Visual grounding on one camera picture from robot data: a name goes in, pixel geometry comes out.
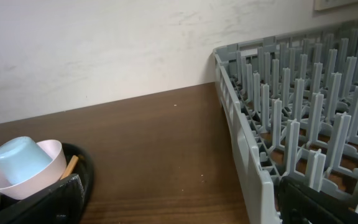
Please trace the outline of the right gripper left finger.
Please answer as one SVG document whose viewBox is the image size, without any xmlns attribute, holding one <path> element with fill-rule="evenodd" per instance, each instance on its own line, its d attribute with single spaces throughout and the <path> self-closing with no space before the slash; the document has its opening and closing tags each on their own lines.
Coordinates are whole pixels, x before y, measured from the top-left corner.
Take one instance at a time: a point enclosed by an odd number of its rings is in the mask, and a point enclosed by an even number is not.
<svg viewBox="0 0 358 224">
<path fill-rule="evenodd" d="M 85 206 L 85 188 L 77 174 L 16 200 L 1 195 L 0 224 L 79 223 Z"/>
</svg>

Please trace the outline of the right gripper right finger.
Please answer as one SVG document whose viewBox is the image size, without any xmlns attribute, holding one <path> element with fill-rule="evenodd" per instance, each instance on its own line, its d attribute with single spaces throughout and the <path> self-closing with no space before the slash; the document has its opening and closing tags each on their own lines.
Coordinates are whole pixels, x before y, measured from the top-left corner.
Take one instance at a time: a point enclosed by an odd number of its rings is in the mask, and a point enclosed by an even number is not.
<svg viewBox="0 0 358 224">
<path fill-rule="evenodd" d="M 288 176 L 279 184 L 278 207 L 284 223 L 358 224 L 358 213 Z"/>
</svg>

